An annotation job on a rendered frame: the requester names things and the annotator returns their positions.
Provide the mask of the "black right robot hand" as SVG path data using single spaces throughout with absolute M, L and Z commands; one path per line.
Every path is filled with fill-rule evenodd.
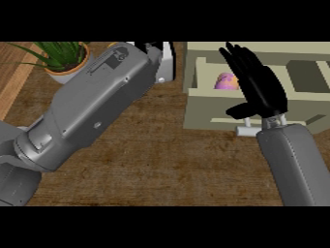
M 254 115 L 269 118 L 287 113 L 288 97 L 282 83 L 272 69 L 262 64 L 257 55 L 247 47 L 231 43 L 226 43 L 219 52 L 238 78 L 247 99 L 226 114 L 235 119 L 244 119 Z

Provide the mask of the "pale drawer front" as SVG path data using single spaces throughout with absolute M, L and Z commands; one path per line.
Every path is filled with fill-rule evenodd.
M 287 92 L 287 95 L 288 123 L 306 125 L 313 134 L 330 129 L 330 93 Z M 238 126 L 244 126 L 244 121 L 235 120 L 226 111 L 245 102 L 241 90 L 191 88 L 183 128 L 234 131 Z

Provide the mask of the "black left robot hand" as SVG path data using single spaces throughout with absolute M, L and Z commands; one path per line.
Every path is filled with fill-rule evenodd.
M 172 42 L 164 42 L 163 77 L 166 81 L 175 80 L 175 62 L 176 54 L 173 52 Z

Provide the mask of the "pink and orange can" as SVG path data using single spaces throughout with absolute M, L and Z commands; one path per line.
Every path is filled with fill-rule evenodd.
M 236 76 L 232 73 L 222 73 L 217 77 L 214 88 L 222 90 L 238 90 L 239 82 Z

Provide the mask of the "pale wooden cabinet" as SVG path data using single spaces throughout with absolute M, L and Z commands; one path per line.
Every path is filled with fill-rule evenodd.
M 330 101 L 330 43 L 238 42 L 275 72 L 290 100 Z M 216 79 L 231 73 L 219 49 L 225 42 L 185 44 L 183 92 L 194 96 L 226 96 L 216 91 Z

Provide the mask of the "green plant in pale pot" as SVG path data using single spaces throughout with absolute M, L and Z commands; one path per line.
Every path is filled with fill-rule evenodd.
M 60 84 L 67 84 L 94 62 L 94 53 L 88 43 L 35 42 L 35 45 L 41 48 L 42 53 L 11 43 L 11 46 L 20 48 L 41 61 L 41 64 L 32 62 L 24 62 L 24 64 L 41 67 Z

